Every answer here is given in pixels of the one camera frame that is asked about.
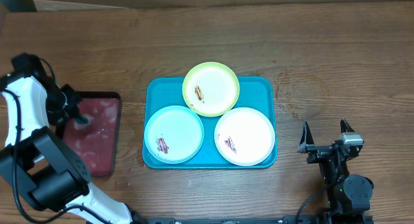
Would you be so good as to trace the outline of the yellow-green plate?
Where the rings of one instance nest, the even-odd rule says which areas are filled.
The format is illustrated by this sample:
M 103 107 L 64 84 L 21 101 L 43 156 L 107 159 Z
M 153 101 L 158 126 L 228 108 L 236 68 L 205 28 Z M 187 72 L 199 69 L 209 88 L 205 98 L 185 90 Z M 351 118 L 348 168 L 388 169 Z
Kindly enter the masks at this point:
M 204 62 L 190 69 L 182 83 L 186 105 L 204 117 L 218 117 L 233 108 L 239 98 L 238 77 L 228 66 Z

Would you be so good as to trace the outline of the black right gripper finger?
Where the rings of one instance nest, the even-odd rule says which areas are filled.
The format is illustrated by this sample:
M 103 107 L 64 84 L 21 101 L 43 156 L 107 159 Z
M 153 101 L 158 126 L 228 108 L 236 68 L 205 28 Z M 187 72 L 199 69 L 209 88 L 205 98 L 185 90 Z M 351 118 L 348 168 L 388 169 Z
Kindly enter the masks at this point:
M 354 129 L 349 125 L 349 123 L 344 118 L 341 119 L 340 121 L 340 129 L 341 129 L 341 133 L 354 132 Z
M 312 138 L 312 134 L 309 128 L 309 124 L 307 120 L 303 123 L 303 132 L 300 140 L 300 144 L 298 146 L 297 152 L 298 153 L 308 153 L 309 150 L 314 148 L 314 141 Z

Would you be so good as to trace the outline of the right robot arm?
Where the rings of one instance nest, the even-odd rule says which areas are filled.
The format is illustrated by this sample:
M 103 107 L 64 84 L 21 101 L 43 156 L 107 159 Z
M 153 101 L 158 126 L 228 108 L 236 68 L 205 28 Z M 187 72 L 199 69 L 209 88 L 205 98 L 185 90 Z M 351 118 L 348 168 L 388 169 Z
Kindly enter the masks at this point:
M 372 223 L 366 216 L 373 195 L 372 180 L 361 175 L 351 175 L 347 161 L 357 157 L 363 148 L 362 136 L 355 132 L 346 119 L 340 121 L 340 137 L 328 146 L 316 146 L 308 122 L 303 123 L 299 153 L 306 153 L 307 163 L 318 164 L 325 187 L 308 198 L 298 209 L 294 223 Z M 328 207 L 321 208 L 314 216 L 303 216 L 303 209 L 313 199 L 325 194 Z

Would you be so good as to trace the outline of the green and yellow sponge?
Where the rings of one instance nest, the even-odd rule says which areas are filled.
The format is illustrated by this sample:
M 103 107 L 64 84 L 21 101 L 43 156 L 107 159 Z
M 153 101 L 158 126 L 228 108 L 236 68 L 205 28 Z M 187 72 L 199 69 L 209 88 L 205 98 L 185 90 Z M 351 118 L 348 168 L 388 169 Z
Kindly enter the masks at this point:
M 90 117 L 88 115 L 80 115 L 75 118 L 75 122 L 77 124 L 88 124 L 90 121 Z

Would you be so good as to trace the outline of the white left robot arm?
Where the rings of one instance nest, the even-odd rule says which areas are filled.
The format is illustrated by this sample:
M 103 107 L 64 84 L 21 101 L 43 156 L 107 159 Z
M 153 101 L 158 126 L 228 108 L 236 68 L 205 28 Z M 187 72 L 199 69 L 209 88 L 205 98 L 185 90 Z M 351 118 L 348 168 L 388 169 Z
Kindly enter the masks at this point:
M 56 135 L 73 119 L 88 119 L 80 113 L 82 97 L 70 85 L 60 87 L 53 70 L 35 54 L 23 52 L 11 59 L 13 72 L 1 77 L 1 96 L 8 111 L 8 135 L 1 150 L 1 177 L 12 187 L 20 214 L 37 223 L 23 208 L 55 212 L 50 223 L 66 213 L 88 223 L 146 223 L 137 211 L 110 198 L 91 181 L 80 156 Z

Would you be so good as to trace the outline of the light blue plate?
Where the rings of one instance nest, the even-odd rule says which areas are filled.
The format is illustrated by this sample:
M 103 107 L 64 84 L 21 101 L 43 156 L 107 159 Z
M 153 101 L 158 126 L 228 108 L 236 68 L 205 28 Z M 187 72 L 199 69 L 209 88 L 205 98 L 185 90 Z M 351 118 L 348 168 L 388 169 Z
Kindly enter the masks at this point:
M 144 130 L 146 149 L 166 164 L 190 160 L 200 150 L 203 140 L 200 117 L 184 106 L 163 107 L 150 117 Z

